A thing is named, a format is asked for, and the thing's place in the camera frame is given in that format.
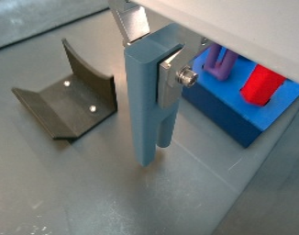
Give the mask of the blue-grey gripper right finger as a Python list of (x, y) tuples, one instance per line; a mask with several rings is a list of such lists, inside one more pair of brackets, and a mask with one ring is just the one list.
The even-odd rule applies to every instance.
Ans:
[(160, 148), (166, 148), (170, 145), (177, 108), (178, 102), (174, 102), (170, 107), (160, 110), (157, 124), (157, 146)]

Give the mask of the blue-grey gripper left finger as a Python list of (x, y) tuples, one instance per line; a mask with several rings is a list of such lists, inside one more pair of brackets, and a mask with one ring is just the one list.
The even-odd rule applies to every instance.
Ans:
[(136, 160), (146, 166), (156, 156), (158, 64), (180, 49), (176, 24), (149, 34), (125, 47), (126, 94)]

